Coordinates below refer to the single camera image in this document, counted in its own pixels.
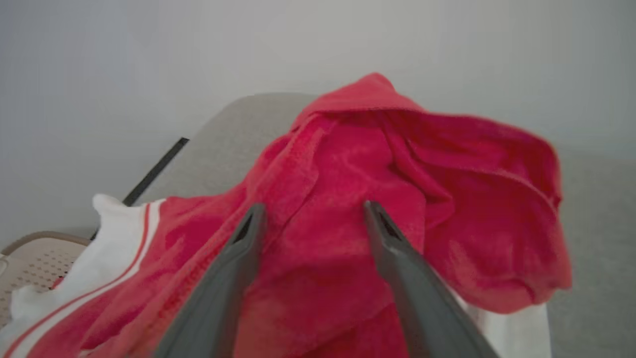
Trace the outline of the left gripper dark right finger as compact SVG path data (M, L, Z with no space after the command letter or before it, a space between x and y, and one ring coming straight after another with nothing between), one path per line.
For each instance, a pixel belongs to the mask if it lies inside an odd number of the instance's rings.
M495 349L384 208L364 203L377 271L388 283L412 358L495 358Z

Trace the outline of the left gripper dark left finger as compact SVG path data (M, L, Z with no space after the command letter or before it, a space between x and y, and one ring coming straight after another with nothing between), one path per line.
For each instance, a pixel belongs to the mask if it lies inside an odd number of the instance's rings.
M156 358L231 358L243 294L256 279L266 233L264 204L253 204L182 306Z

